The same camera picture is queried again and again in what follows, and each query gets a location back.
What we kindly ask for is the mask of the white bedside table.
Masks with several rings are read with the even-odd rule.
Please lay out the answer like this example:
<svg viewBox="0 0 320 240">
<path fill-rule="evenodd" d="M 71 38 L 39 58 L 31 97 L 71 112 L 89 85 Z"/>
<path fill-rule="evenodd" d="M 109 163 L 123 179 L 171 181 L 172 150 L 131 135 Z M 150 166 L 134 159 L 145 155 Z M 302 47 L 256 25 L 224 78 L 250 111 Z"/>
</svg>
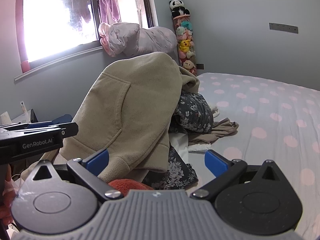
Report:
<svg viewBox="0 0 320 240">
<path fill-rule="evenodd" d="M 12 119 L 8 112 L 1 114 L 1 125 L 13 124 L 13 123 L 35 123 L 38 122 L 38 119 L 34 113 L 34 110 L 31 109 L 27 113 L 23 113 L 18 117 Z"/>
</svg>

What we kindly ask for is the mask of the pink foam window bumper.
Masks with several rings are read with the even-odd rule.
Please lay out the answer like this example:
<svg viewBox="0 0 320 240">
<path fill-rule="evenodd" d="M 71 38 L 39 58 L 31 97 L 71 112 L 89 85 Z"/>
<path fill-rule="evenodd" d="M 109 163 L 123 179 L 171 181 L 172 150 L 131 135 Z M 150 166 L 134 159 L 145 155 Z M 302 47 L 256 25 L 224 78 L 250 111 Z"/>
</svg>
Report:
<svg viewBox="0 0 320 240">
<path fill-rule="evenodd" d="M 22 73 L 26 73 L 31 70 L 27 51 L 24 43 L 24 24 L 23 24 L 23 0 L 16 0 L 15 2 L 15 21 L 16 21 L 16 37 L 18 54 L 21 62 Z"/>
</svg>

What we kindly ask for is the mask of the window with dark frame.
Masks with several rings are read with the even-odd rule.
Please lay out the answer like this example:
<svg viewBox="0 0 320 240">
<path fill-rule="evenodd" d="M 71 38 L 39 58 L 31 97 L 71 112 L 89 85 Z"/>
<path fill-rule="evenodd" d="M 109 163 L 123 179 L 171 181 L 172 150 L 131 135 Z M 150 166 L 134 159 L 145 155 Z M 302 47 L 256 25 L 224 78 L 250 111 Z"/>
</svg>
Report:
<svg viewBox="0 0 320 240">
<path fill-rule="evenodd" d="M 102 23 L 158 24 L 154 0 L 16 0 L 23 75 L 99 49 Z"/>
</svg>

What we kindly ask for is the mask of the clear tube of plush toys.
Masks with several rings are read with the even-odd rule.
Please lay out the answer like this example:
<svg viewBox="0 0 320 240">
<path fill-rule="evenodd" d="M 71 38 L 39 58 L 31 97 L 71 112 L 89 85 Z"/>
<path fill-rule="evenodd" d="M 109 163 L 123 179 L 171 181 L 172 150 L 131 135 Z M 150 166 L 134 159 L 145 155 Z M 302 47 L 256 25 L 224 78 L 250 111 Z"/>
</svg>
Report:
<svg viewBox="0 0 320 240">
<path fill-rule="evenodd" d="M 190 15 L 174 17 L 173 24 L 175 28 L 180 66 L 196 76 L 196 51 Z"/>
</svg>

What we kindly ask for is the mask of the grey wall switch panel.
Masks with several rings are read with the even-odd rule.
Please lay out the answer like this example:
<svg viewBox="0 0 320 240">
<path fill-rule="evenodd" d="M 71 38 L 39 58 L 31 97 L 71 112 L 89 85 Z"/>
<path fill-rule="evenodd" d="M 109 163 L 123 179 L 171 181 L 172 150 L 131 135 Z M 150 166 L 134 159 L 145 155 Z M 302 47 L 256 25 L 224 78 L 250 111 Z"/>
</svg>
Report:
<svg viewBox="0 0 320 240">
<path fill-rule="evenodd" d="M 287 24 L 280 24 L 280 23 L 269 23 L 270 30 L 277 30 L 277 31 L 284 31 L 288 33 L 298 33 L 298 27 L 293 25 Z"/>
</svg>

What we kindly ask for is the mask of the black wall socket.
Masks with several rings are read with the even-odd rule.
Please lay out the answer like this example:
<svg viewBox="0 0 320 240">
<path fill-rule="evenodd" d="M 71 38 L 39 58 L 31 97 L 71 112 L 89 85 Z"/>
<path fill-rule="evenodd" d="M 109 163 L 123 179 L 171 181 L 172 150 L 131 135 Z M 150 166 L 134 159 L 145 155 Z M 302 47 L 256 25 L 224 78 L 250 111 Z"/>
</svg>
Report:
<svg viewBox="0 0 320 240">
<path fill-rule="evenodd" d="M 196 68 L 197 68 L 197 69 L 200 69 L 200 70 L 204 70 L 204 64 L 198 63 L 198 64 L 196 65 Z"/>
</svg>

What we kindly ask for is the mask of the pink rolled duvet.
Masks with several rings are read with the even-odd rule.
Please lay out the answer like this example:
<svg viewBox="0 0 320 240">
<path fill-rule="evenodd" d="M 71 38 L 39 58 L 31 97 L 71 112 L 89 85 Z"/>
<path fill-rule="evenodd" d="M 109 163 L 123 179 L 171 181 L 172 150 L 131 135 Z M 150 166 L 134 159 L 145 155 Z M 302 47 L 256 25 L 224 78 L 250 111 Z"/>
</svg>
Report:
<svg viewBox="0 0 320 240">
<path fill-rule="evenodd" d="M 163 52 L 172 53 L 177 46 L 173 31 L 165 27 L 140 27 L 136 23 L 101 23 L 98 28 L 100 43 L 111 57 L 123 53 L 127 57 Z"/>
</svg>

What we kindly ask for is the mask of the red-orange towel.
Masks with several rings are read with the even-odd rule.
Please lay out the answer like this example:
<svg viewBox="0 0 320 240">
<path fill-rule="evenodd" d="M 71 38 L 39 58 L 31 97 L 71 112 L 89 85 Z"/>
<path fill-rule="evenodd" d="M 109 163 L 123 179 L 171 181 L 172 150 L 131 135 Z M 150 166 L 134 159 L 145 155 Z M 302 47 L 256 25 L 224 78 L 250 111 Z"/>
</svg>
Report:
<svg viewBox="0 0 320 240">
<path fill-rule="evenodd" d="M 152 187 L 132 179 L 116 179 L 108 183 L 109 186 L 127 196 L 130 190 L 153 190 Z"/>
</svg>

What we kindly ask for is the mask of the tan thin garment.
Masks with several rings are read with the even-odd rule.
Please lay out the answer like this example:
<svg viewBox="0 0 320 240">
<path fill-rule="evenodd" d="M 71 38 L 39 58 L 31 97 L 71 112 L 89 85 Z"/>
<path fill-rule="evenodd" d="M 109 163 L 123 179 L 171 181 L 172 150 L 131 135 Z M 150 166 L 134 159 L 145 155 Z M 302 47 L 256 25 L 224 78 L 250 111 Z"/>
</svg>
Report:
<svg viewBox="0 0 320 240">
<path fill-rule="evenodd" d="M 188 145 L 212 144 L 218 139 L 234 135 L 238 132 L 239 124 L 225 118 L 214 122 L 209 133 L 191 133 L 188 135 Z"/>
</svg>

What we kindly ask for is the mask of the purple hanging towel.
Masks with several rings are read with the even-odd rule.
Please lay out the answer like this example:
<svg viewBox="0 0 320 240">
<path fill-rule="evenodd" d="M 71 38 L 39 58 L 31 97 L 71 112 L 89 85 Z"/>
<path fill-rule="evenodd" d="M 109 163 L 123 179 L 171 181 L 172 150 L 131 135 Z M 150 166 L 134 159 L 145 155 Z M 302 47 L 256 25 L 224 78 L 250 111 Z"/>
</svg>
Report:
<svg viewBox="0 0 320 240">
<path fill-rule="evenodd" d="M 110 25 L 120 22 L 118 0 L 99 0 L 101 22 Z"/>
</svg>

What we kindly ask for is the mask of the dark floral garment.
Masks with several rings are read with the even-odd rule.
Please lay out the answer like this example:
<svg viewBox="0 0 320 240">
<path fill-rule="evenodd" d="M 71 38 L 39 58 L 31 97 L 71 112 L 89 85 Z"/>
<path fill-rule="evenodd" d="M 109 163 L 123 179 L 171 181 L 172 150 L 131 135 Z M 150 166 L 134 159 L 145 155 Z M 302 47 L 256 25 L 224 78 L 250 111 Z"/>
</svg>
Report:
<svg viewBox="0 0 320 240">
<path fill-rule="evenodd" d="M 183 90 L 171 118 L 169 133 L 184 133 L 187 136 L 191 133 L 209 133 L 218 114 L 217 106 L 210 105 L 201 94 Z M 185 163 L 170 144 L 167 171 L 149 171 L 143 184 L 154 190 L 177 190 L 187 189 L 198 181 L 192 165 Z"/>
</svg>

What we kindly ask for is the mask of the polka dot bed sheet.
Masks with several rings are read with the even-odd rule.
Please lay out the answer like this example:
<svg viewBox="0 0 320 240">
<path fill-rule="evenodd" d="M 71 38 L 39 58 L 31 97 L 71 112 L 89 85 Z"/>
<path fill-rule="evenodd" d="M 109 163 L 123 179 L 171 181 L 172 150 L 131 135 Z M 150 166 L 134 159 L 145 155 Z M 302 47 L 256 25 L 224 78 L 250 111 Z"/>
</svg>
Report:
<svg viewBox="0 0 320 240">
<path fill-rule="evenodd" d="M 199 91 L 237 122 L 235 135 L 212 144 L 225 158 L 249 165 L 276 162 L 299 196 L 303 214 L 296 233 L 319 236 L 319 91 L 243 75 L 204 73 Z"/>
</svg>

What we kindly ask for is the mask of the beige fleece hoodie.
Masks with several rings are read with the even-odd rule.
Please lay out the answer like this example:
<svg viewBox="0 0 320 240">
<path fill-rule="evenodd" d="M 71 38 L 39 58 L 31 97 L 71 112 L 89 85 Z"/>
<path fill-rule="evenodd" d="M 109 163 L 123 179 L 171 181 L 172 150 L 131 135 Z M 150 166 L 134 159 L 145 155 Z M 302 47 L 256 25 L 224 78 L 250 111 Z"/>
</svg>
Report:
<svg viewBox="0 0 320 240">
<path fill-rule="evenodd" d="M 113 62 L 83 100 L 73 119 L 79 131 L 64 140 L 60 155 L 85 159 L 108 150 L 108 165 L 99 174 L 105 182 L 166 172 L 171 117 L 181 92 L 196 93 L 199 85 L 166 53 Z"/>
</svg>

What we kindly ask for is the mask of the panda plush toy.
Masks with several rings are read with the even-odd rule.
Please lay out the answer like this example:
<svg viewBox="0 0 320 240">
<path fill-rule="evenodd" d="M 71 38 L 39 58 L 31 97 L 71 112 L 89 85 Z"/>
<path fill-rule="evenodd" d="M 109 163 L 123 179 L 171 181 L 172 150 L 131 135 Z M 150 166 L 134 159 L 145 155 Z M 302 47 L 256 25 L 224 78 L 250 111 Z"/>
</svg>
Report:
<svg viewBox="0 0 320 240">
<path fill-rule="evenodd" d="M 171 0 L 169 2 L 172 18 L 176 18 L 181 15 L 189 15 L 190 11 L 185 8 L 182 0 Z"/>
</svg>

